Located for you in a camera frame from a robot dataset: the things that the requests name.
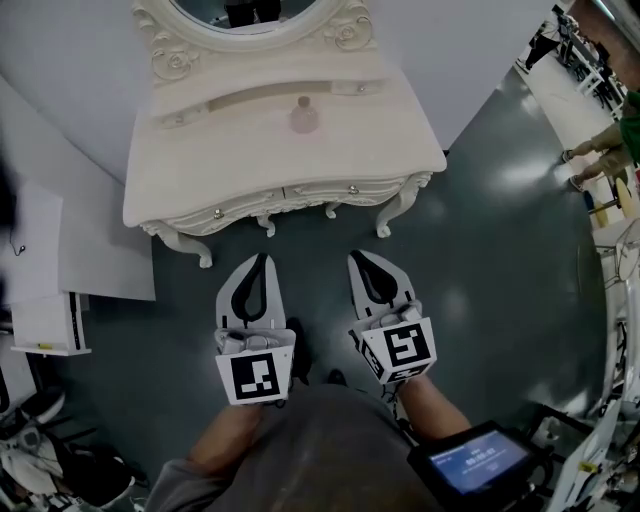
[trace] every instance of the shelf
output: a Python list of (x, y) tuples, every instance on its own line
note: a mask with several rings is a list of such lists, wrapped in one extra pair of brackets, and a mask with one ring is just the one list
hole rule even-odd
[(79, 350), (60, 350), (60, 349), (47, 349), (37, 347), (11, 347), (11, 350), (16, 352), (27, 352), (29, 354), (42, 354), (44, 356), (79, 356), (82, 354), (90, 354), (90, 348), (82, 348)]

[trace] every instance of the gray floor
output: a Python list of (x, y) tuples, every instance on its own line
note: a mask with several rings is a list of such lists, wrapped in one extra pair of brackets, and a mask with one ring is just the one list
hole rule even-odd
[(508, 416), (527, 399), (560, 403), (600, 391), (605, 356), (602, 275), (579, 194), (557, 167), (561, 146), (511, 71), (465, 130), (414, 207), (374, 236), (378, 208), (343, 206), (278, 215), (277, 234), (247, 220), (206, 239), (197, 259), (154, 240), (155, 304), (92, 299), (94, 352), (55, 368), (69, 410), (155, 478), (181, 456), (225, 402), (215, 366), (216, 293), (236, 266), (266, 251), (288, 316), (301, 319), (317, 358), (351, 385), (379, 393), (347, 329), (355, 320), (346, 257), (376, 252), (406, 270), (433, 322), (430, 376), (470, 417)]

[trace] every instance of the display screen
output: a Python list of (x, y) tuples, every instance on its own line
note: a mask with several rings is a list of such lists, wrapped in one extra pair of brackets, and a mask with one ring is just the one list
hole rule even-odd
[(494, 430), (429, 458), (449, 484), (460, 494), (467, 494), (500, 476), (527, 455), (526, 450)]

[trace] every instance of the oval mirror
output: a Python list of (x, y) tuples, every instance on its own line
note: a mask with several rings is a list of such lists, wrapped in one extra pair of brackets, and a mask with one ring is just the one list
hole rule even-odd
[(227, 34), (263, 34), (305, 11), (314, 0), (171, 0), (199, 25)]

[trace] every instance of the table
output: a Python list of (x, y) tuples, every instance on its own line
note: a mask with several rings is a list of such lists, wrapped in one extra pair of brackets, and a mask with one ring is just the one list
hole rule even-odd
[(406, 77), (395, 70), (379, 88), (350, 94), (309, 93), (317, 130), (298, 134), (289, 114), (299, 92), (291, 87), (210, 107), (197, 122), (158, 127), (141, 112), (134, 127), (124, 201), (124, 223), (158, 235), (171, 249), (211, 252), (185, 235), (205, 236), (246, 217), (275, 234), (269, 217), (325, 205), (379, 205), (376, 232), (407, 211), (446, 159)]
[(604, 80), (600, 76), (598, 70), (591, 64), (591, 62), (589, 62), (589, 60), (584, 57), (584, 55), (580, 51), (580, 48), (578, 48), (575, 43), (571, 48), (571, 52), (589, 70), (589, 74), (587, 75), (587, 77), (578, 85), (578, 87), (576, 87), (576, 91), (584, 94), (585, 96), (588, 96), (596, 87), (598, 87), (598, 85), (604, 82)]

